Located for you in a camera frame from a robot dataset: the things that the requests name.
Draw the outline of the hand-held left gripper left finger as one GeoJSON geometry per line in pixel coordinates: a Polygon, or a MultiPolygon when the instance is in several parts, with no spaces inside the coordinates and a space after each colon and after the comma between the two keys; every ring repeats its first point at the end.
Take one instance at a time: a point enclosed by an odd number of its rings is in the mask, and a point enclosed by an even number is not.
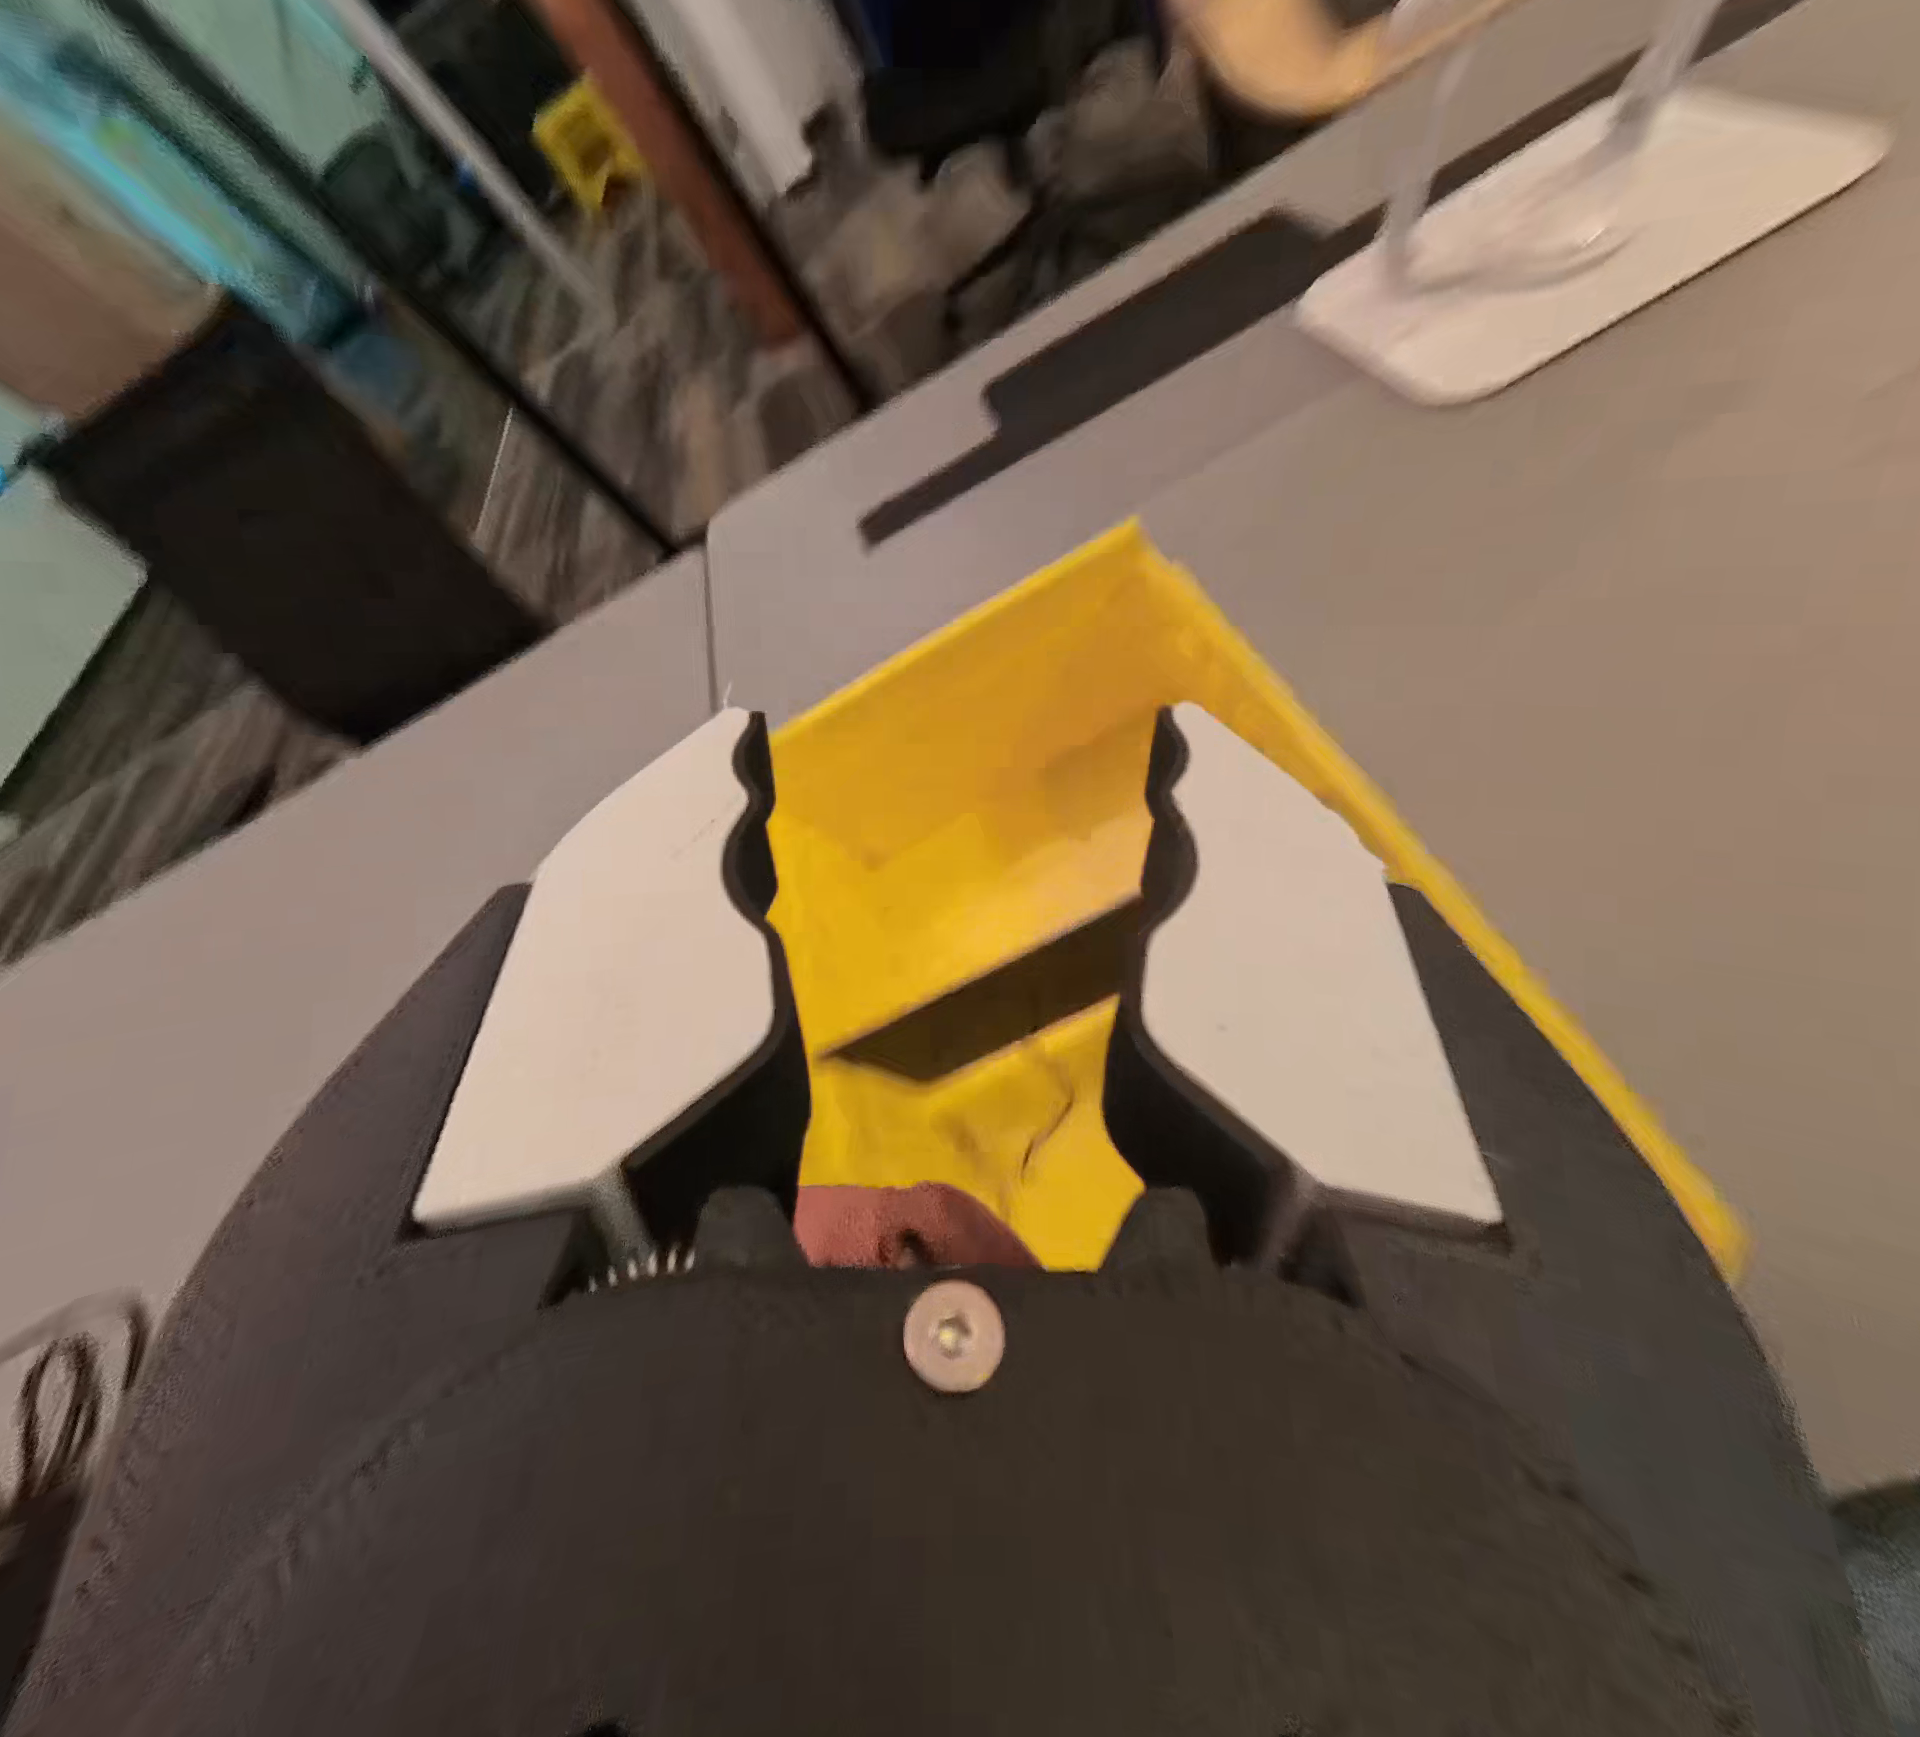
{"type": "Polygon", "coordinates": [[[723,708],[541,859],[411,1217],[430,1235],[568,1213],[692,1237],[719,1194],[793,1224],[810,1072],[773,922],[777,779],[723,708]]]}

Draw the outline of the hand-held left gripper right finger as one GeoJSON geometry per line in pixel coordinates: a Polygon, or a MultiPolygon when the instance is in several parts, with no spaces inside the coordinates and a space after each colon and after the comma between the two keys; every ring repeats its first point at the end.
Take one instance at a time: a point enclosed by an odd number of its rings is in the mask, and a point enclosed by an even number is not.
{"type": "Polygon", "coordinates": [[[1103,1122],[1148,1190],[1208,1228],[1327,1211],[1499,1228],[1384,862],[1194,703],[1159,710],[1138,930],[1103,1122]]]}

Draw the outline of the yellow plastic bin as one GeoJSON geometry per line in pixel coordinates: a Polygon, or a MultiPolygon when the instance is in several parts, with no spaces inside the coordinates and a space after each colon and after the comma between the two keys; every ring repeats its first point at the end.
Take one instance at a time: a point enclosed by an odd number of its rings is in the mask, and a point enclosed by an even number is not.
{"type": "Polygon", "coordinates": [[[1089,1271],[1140,1194],[1099,1122],[1118,970],[1042,1015],[897,1022],[1135,898],[1157,710],[1192,700],[1415,885],[1666,1185],[1717,1271],[1750,1237],[1548,983],[1196,576],[1124,524],[1027,575],[771,735],[773,924],[808,1054],[806,1185],[944,1184],[1054,1271],[1089,1271]]]}

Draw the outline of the black bin divider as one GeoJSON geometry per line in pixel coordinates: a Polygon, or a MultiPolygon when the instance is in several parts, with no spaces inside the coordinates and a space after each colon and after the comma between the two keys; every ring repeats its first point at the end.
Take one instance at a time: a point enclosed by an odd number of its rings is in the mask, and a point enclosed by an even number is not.
{"type": "Polygon", "coordinates": [[[1138,893],[985,974],[825,1051],[825,1063],[933,1083],[1118,998],[1142,919],[1138,893]]]}

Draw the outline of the person's blue jeans leg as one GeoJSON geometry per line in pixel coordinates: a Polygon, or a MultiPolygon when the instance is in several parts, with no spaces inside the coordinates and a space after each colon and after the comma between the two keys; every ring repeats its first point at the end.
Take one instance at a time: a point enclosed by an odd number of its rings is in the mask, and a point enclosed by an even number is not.
{"type": "Polygon", "coordinates": [[[1917,1732],[1917,1479],[1857,1489],[1833,1510],[1868,1668],[1897,1735],[1917,1732]]]}

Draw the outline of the yellow step stool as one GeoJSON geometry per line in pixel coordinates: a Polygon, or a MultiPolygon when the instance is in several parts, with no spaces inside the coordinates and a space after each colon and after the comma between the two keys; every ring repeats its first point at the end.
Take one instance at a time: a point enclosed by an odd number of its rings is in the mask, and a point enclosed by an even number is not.
{"type": "Polygon", "coordinates": [[[532,120],[532,141],[568,200],[600,215],[651,171],[589,74],[550,97],[532,120]]]}

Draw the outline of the wooden-armed white desk stand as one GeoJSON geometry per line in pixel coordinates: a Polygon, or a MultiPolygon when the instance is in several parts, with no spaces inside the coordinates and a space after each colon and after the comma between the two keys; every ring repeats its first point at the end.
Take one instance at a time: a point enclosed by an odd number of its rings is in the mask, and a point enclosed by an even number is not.
{"type": "Polygon", "coordinates": [[[1344,27],[1321,0],[1168,0],[1208,78],[1266,116],[1335,116],[1430,82],[1377,236],[1314,277],[1298,328],[1399,395],[1500,394],[1851,190],[1883,124],[1692,82],[1721,0],[1666,0],[1602,103],[1435,197],[1476,46],[1529,0],[1399,0],[1344,27]]]}

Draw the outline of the brown wooden post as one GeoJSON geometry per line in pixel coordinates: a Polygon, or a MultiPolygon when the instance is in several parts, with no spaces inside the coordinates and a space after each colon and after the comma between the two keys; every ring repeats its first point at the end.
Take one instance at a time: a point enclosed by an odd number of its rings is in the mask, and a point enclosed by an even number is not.
{"type": "Polygon", "coordinates": [[[773,346],[827,335],[625,0],[524,0],[584,70],[735,307],[773,346]]]}

